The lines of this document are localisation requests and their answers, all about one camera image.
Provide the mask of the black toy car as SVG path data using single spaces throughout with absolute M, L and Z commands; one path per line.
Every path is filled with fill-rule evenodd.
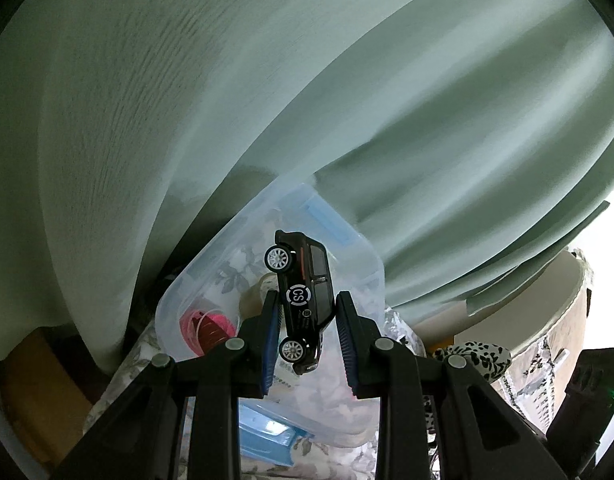
M 286 336 L 279 355 L 304 375 L 315 370 L 323 333 L 334 318 L 334 292 L 325 247 L 302 232 L 275 232 L 265 265 L 278 279 Z

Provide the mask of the green curtain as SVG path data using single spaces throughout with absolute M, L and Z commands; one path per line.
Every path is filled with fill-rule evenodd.
M 25 0 L 0 35 L 0 360 L 135 290 L 279 177 L 313 182 L 419 322 L 510 286 L 614 188 L 588 0 Z

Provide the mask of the clear plastic storage box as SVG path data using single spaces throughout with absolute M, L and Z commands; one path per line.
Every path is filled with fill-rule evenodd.
M 263 303 L 275 276 L 265 265 L 286 261 L 275 248 L 275 232 L 302 232 L 324 244 L 333 288 L 347 290 L 358 313 L 382 325 L 384 268 L 371 244 L 307 184 L 273 182 L 253 198 L 181 271 L 155 313 L 162 350 L 175 361 L 204 356 L 211 339 L 205 326 L 234 336 Z M 243 455 L 276 465 L 292 463 L 301 437 L 338 448 L 368 442 L 379 424 L 380 402 L 358 400 L 347 385 L 335 325 L 323 332 L 323 355 L 313 372 L 296 375 L 289 363 L 275 364 L 263 400 L 239 406 Z

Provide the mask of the white mattress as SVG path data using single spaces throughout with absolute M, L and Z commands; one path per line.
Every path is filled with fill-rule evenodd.
M 577 353 L 584 342 L 587 303 L 584 263 L 570 252 L 561 252 L 534 281 L 500 306 L 470 316 L 465 304 L 454 304 L 415 324 L 413 330 L 427 347 L 492 342 L 516 356 L 548 335 L 554 352 Z

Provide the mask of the leopard print scrunchie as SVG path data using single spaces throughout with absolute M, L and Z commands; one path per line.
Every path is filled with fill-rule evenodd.
M 438 348 L 429 356 L 441 362 L 448 360 L 450 356 L 463 356 L 490 384 L 502 377 L 512 364 L 511 352 L 507 348 L 477 341 Z

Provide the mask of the beige quilted bedspread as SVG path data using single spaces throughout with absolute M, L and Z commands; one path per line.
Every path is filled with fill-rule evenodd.
M 582 347 L 588 318 L 588 289 L 537 339 L 514 356 L 494 390 L 544 434 L 565 398 Z

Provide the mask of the grey floral bed sheet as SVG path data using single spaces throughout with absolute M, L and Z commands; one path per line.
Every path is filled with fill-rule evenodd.
M 161 347 L 156 340 L 154 325 L 150 323 L 118 367 L 99 401 L 91 408 L 84 425 L 85 430 L 90 429 L 159 352 Z M 373 431 L 369 442 L 357 448 L 337 448 L 318 443 L 311 437 L 300 437 L 290 447 L 293 460 L 291 466 L 274 465 L 243 456 L 241 477 L 243 479 L 373 479 L 377 468 L 378 437 L 379 433 Z

